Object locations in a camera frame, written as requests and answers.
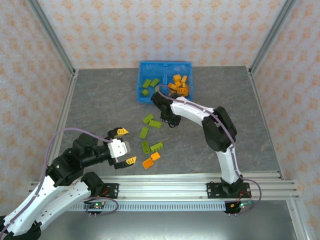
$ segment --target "blue plastic bin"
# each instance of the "blue plastic bin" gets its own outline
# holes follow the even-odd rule
[[[136,95],[139,103],[152,103],[151,97],[155,93],[155,88],[148,86],[149,91],[147,96],[144,96],[141,92],[145,88],[142,87],[147,79],[159,79],[159,83],[156,85],[166,85],[166,66],[163,61],[141,61],[139,66],[138,82],[136,86]]]
[[[139,65],[139,75],[136,86],[136,95],[139,103],[152,103],[151,97],[155,93],[155,88],[149,86],[147,96],[144,96],[141,92],[145,88],[142,87],[146,79],[153,80],[159,79],[160,82],[156,85],[168,85],[174,83],[173,76],[180,74],[181,77],[187,76],[186,84],[188,85],[189,95],[186,97],[188,100],[193,100],[194,94],[194,81],[192,76],[192,64],[191,62],[184,61],[141,61]]]
[[[188,85],[189,95],[186,97],[189,101],[194,97],[194,79],[192,77],[191,62],[171,61],[166,63],[166,84],[174,84],[174,75],[180,74],[181,77],[187,76],[186,84]]]

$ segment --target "green lego brick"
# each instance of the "green lego brick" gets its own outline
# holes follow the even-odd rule
[[[162,122],[160,121],[154,121],[154,120],[150,120],[149,122],[149,126],[160,129],[162,125]]]
[[[146,79],[142,85],[143,88],[148,88],[149,87],[149,84],[151,83],[151,80],[150,79]]]
[[[160,82],[160,79],[155,78],[155,79],[152,80],[152,82],[150,82],[149,85],[150,85],[151,87],[155,87],[159,82]]]
[[[141,91],[141,93],[142,93],[144,96],[147,96],[148,93],[149,93],[149,91],[148,91],[147,89],[143,89],[143,90]]]
[[[150,122],[150,120],[152,120],[152,119],[154,119],[155,118],[155,116],[153,116],[151,113],[148,115],[148,116],[146,116],[142,121],[143,121],[143,123],[144,124],[148,124],[149,122]]]
[[[146,136],[147,136],[148,130],[149,130],[149,128],[144,126],[142,128],[141,132],[140,132],[140,136],[139,137],[142,138],[142,139],[145,139]]]
[[[150,149],[153,153],[158,151],[159,149],[163,149],[163,148],[164,148],[164,144],[162,142],[159,142],[159,143],[150,147]]]
[[[143,153],[144,154],[149,154],[150,153],[150,147],[149,147],[148,141],[142,141],[141,145],[142,145]]]

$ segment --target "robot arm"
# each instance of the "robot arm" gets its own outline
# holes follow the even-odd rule
[[[7,230],[5,240],[9,239],[38,239],[41,230],[61,215],[67,208],[79,200],[101,193],[103,182],[93,172],[86,173],[74,188],[52,201],[60,192],[65,190],[73,181],[84,174],[84,168],[97,163],[108,161],[115,169],[126,168],[134,164],[132,161],[118,162],[117,158],[130,152],[128,142],[122,136],[128,134],[124,128],[118,127],[108,132],[104,142],[98,145],[98,140],[82,133],[62,155],[55,158],[45,172],[44,182],[34,201],[27,207],[30,199],[35,196],[33,192],[12,213],[1,217],[1,230],[10,223],[23,208],[27,209],[12,222]]]
[[[201,107],[201,109],[205,109],[216,115],[226,127],[233,140],[236,141],[237,130],[226,110],[221,106],[213,109],[198,105],[176,93],[172,94],[170,98],[180,100],[183,103],[167,99],[161,96],[159,92],[154,93],[151,98],[153,103],[161,110],[160,117],[162,121],[168,123],[171,127],[175,127],[179,125],[182,116],[203,127],[205,140],[208,146],[213,149],[218,156],[221,167],[221,182],[224,184],[226,191],[231,192],[232,189],[235,188],[235,185],[239,185],[240,182],[242,182],[235,172],[231,154],[232,143],[222,127],[217,125],[217,122],[209,113],[200,110],[193,105],[197,105]]]

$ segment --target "orange floral wallpaper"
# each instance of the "orange floral wallpaper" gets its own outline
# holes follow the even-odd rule
[[[27,1],[0,1],[0,215],[39,179],[69,79]]]
[[[251,66],[285,0],[40,0],[73,66]]]
[[[298,180],[320,239],[320,2],[299,0],[254,75],[288,179]]]

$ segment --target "patterned wallpaper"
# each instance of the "patterned wallpaper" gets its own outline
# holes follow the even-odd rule
[[[39,0],[73,66],[250,67],[285,0]]]
[[[298,0],[254,80],[288,179],[320,239],[320,2]]]
[[[0,215],[39,179],[69,78],[27,1],[0,1]]]

